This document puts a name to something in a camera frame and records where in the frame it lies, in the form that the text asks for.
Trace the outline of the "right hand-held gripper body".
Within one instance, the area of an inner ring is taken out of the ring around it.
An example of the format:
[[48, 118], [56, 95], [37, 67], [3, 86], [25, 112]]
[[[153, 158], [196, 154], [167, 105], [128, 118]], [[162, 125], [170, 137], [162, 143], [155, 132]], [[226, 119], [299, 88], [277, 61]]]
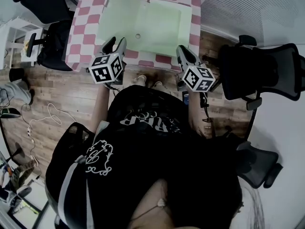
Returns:
[[204, 63], [199, 66], [190, 65], [178, 74], [178, 80], [182, 81], [193, 92], [208, 92], [215, 82], [212, 71]]

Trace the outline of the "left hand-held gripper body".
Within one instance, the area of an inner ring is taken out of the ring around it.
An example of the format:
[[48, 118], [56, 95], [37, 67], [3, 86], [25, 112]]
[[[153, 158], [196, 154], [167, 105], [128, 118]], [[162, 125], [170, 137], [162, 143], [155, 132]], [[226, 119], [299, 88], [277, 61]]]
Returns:
[[95, 84], [122, 85], [125, 64], [124, 53], [96, 54], [89, 66]]

